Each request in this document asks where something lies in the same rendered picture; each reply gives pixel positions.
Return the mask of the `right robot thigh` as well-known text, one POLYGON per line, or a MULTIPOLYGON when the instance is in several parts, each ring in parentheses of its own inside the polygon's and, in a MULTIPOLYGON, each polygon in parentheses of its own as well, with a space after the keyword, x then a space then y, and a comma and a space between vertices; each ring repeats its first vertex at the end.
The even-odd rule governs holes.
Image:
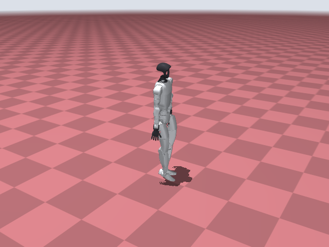
POLYGON ((163 119, 160 119, 159 131, 161 131, 159 133, 161 135, 161 138, 160 136, 158 136, 161 145, 160 148, 162 149, 162 152, 165 155, 165 153, 168 152, 169 149, 169 133, 168 133, 167 125, 163 123, 163 119))

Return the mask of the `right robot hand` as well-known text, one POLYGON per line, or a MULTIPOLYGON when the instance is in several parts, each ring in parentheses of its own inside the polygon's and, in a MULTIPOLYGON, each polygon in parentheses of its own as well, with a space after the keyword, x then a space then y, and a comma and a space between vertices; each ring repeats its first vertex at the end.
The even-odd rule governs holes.
POLYGON ((154 125, 153 125, 153 132, 152 132, 152 137, 151 137, 151 139, 153 138, 153 140, 154 140, 154 138, 155 138, 155 141, 156 141, 156 138, 157 138, 157 140, 158 140, 158 136, 160 136, 160 138, 161 138, 161 135, 159 134, 159 125, 158 125, 158 129, 154 129, 154 125), (154 136, 154 137, 153 137, 154 136))

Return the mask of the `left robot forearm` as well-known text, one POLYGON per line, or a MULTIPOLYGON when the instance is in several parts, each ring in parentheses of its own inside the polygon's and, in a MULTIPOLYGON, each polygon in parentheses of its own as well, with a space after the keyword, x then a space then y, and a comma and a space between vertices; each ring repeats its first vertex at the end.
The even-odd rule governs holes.
POLYGON ((171 99, 170 106, 168 107, 168 112, 170 112, 170 110, 172 110, 172 99, 171 99))

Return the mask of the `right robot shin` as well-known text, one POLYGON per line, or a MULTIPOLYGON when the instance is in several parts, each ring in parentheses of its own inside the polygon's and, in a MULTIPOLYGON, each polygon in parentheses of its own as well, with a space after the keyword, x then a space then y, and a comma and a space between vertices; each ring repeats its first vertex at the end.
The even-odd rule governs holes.
POLYGON ((163 168, 164 175, 168 174, 168 164, 169 164, 169 154, 168 152, 165 153, 165 155, 162 152, 162 149, 158 149, 159 153, 159 160, 163 168))

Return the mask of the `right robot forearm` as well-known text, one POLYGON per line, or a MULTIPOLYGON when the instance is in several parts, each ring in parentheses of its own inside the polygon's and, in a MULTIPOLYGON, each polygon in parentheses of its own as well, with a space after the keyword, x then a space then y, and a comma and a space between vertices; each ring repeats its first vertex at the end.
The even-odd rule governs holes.
POLYGON ((158 129, 158 125, 160 122, 160 109, 155 107, 153 115, 154 115, 154 129, 158 129))

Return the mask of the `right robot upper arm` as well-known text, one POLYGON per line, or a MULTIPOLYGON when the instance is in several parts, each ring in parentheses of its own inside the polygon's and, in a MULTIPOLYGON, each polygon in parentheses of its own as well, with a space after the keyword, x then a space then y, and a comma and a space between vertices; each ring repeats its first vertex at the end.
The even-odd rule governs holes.
POLYGON ((160 97, 162 94, 162 86, 161 85, 157 85, 154 89, 153 89, 153 94, 154 94, 154 109, 155 107, 158 107, 160 109, 159 112, 162 111, 162 107, 159 105, 160 103, 160 97))

